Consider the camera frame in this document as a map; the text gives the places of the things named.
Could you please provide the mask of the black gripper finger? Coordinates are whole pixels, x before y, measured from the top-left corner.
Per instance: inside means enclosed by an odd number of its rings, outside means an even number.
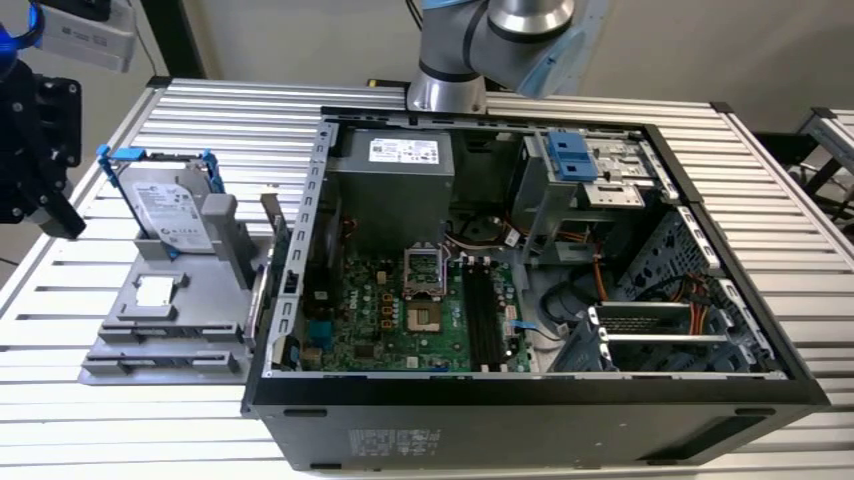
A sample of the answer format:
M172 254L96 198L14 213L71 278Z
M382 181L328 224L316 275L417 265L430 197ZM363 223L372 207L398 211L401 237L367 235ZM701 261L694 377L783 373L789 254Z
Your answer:
M2 223L35 224L55 238L76 239L86 222L75 210L66 190L64 174L44 174L28 165L2 165Z

